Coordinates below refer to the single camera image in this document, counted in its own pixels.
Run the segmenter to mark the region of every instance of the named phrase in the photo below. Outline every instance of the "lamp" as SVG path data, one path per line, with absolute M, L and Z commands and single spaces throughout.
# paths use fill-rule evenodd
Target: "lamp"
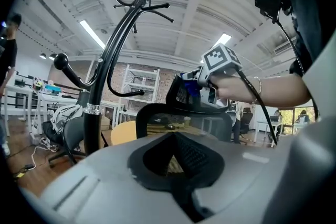
M 51 54 L 51 55 L 49 56 L 49 59 L 50 59 L 51 61 L 54 61 L 56 55 L 57 55 L 57 54 Z
M 40 57 L 41 57 L 42 59 L 44 59 L 44 60 L 47 59 L 47 56 L 46 56 L 46 54 L 44 54 L 44 53 L 40 54 Z

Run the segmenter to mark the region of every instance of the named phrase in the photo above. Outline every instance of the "person's arm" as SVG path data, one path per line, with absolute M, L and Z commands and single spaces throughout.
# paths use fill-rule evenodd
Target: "person's arm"
M 259 92 L 259 81 L 255 78 L 248 78 L 252 85 Z M 218 87 L 220 98 L 228 98 L 245 103 L 252 103 L 256 100 L 248 90 L 241 78 L 212 76 L 211 82 Z M 289 74 L 283 77 L 261 78 L 262 89 L 261 99 L 266 106 L 277 108 L 292 108 L 305 104 L 310 100 L 310 94 L 302 80 L 297 74 Z
M 10 80 L 11 76 L 14 74 L 14 71 L 15 71 L 14 68 L 11 68 L 8 71 L 6 79 L 4 80 L 2 85 L 0 86 L 0 98 L 4 95 L 6 85 L 7 85 L 8 81 Z

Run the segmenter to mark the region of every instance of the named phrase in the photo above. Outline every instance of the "white shelf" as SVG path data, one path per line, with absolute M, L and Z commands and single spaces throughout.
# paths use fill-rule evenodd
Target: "white shelf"
M 127 111 L 119 111 L 119 114 L 136 116 L 138 114 L 137 111 L 127 110 Z
M 149 79 L 156 79 L 156 76 L 158 75 L 156 72 L 144 70 L 129 69 L 128 71 L 130 71 L 135 77 L 146 77 Z
M 128 86 L 138 89 L 138 90 L 144 90 L 144 91 L 154 91 L 153 86 L 147 86 L 147 85 L 141 85 L 136 83 L 127 83 Z
M 147 104 L 152 104 L 153 103 L 152 101 L 135 99 L 135 98 L 131 98 L 131 97 L 121 97 L 121 98 L 131 100 L 131 101 L 141 102 L 141 103 L 147 103 Z

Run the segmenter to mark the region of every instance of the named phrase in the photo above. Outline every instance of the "air conditioner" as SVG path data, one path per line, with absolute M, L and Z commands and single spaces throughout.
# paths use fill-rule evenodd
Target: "air conditioner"
M 296 44 L 296 37 L 293 37 L 291 40 L 293 41 L 294 46 L 295 46 L 295 44 Z M 279 45 L 278 47 L 276 47 L 274 49 L 274 53 L 275 53 L 275 55 L 279 55 L 279 54 L 285 52 L 286 50 L 288 50 L 290 48 L 291 48 L 290 43 L 289 42 L 285 42 L 285 43 L 282 43 L 281 45 Z

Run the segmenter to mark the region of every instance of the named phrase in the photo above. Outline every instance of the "white desk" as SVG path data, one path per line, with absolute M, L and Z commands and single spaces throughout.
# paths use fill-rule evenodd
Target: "white desk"
M 10 136 L 9 128 L 8 128 L 8 110 L 7 110 L 8 92 L 18 92 L 18 93 L 22 93 L 22 94 L 25 95 L 23 97 L 23 118 L 24 118 L 24 120 L 26 120 L 26 95 L 28 96 L 28 130 L 29 130 L 29 133 L 32 133 L 31 107 L 32 107 L 33 90 L 28 86 L 21 88 L 21 87 L 18 87 L 18 86 L 7 85 L 6 90 L 5 90 L 5 100 L 4 100 L 5 126 L 6 126 L 7 136 Z
M 256 127 L 256 133 L 254 135 L 254 140 L 253 142 L 256 143 L 257 142 L 257 135 L 259 133 L 259 125 L 260 124 L 266 124 L 266 130 L 265 130 L 265 134 L 267 134 L 267 130 L 268 130 L 268 122 L 267 121 L 257 121 L 257 127 Z M 282 129 L 284 128 L 283 126 L 283 123 L 282 121 L 279 121 L 279 122 L 271 122 L 272 126 L 274 127 L 274 133 L 276 134 L 277 133 L 277 129 L 278 129 L 278 126 L 281 126 L 281 130 L 280 130 L 280 135 L 279 137 L 281 137 L 281 134 L 282 134 Z M 275 143 L 274 143 L 274 140 L 272 141 L 272 144 L 271 144 L 271 147 L 274 147 Z
M 59 96 L 54 96 L 50 94 L 45 94 L 41 92 L 36 92 L 38 96 L 37 100 L 37 107 L 36 107 L 36 113 L 37 113 L 37 122 L 38 122 L 38 131 L 40 134 L 42 134 L 42 122 L 41 122 L 41 103 L 43 105 L 43 121 L 48 121 L 48 104 L 60 104 L 60 105 L 69 105 L 69 104 L 76 104 L 77 99 L 74 98 L 63 98 Z
M 305 128 L 306 126 L 308 125 L 308 122 L 305 122 L 305 123 L 294 123 L 293 124 L 293 132 L 292 134 L 296 134 L 297 130 L 298 129 L 302 129 L 302 128 Z
M 112 116 L 112 128 L 114 128 L 116 125 L 116 118 L 117 118 L 117 110 L 119 109 L 119 103 L 114 103 L 110 101 L 101 100 L 100 105 L 105 108 L 113 109 L 113 116 Z M 124 107 L 124 104 L 120 105 L 120 109 L 122 110 Z

